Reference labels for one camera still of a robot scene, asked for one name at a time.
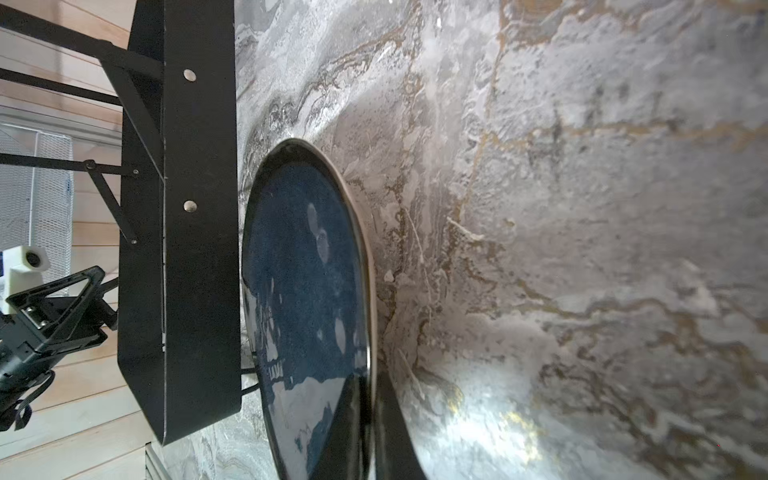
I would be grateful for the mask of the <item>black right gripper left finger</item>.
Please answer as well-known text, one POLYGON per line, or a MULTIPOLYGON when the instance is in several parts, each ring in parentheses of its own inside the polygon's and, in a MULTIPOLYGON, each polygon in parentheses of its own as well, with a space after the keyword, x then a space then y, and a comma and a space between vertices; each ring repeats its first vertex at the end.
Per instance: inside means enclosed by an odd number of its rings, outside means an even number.
POLYGON ((343 385, 312 480, 362 478, 362 406, 361 380, 350 375, 343 385))

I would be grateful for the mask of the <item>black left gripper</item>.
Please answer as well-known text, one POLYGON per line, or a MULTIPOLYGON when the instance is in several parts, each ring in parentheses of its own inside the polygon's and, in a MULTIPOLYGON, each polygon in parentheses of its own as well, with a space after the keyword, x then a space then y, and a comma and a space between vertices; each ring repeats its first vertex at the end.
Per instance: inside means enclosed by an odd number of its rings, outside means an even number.
POLYGON ((8 297, 1 316, 1 429, 21 430, 32 403, 53 383, 68 355, 95 348, 117 329, 117 311, 103 301, 105 272, 93 266, 8 297))

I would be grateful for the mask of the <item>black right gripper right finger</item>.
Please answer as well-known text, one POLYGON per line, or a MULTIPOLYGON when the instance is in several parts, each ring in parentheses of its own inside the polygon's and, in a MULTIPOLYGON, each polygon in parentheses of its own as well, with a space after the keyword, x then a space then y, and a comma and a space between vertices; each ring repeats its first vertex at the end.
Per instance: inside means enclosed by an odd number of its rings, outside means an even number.
POLYGON ((376 377, 373 410, 375 476, 382 480, 426 480, 388 372, 376 377))

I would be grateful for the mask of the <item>black wire dish rack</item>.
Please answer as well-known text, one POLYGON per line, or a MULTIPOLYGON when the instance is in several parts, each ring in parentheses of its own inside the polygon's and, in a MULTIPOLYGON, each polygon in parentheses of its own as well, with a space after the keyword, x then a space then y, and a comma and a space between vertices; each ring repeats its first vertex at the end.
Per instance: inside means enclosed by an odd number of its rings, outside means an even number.
POLYGON ((1 25, 97 59, 122 107, 118 364, 156 439, 238 412, 233 3, 140 1, 123 48, 11 6, 1 25))

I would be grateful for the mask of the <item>black round plate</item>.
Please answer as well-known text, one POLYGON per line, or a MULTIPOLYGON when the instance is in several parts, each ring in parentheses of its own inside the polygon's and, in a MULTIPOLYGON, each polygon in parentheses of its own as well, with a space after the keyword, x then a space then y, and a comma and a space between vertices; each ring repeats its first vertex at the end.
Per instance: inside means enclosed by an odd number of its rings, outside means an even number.
POLYGON ((245 211, 245 325, 278 475, 307 479, 349 376, 374 366, 371 265, 348 189, 312 144, 288 139, 256 170, 245 211))

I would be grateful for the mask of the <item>white mesh wall shelf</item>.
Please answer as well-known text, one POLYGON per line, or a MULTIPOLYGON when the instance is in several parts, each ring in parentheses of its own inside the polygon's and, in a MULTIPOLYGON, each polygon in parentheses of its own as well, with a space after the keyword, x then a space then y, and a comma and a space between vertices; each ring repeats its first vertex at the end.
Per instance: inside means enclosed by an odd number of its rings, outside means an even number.
MULTIPOLYGON (((6 154, 59 160, 72 158, 68 136, 14 125, 1 126, 6 154)), ((46 282, 71 274, 73 173, 64 170, 1 167, 1 248, 28 245, 45 250, 50 267, 46 282)))

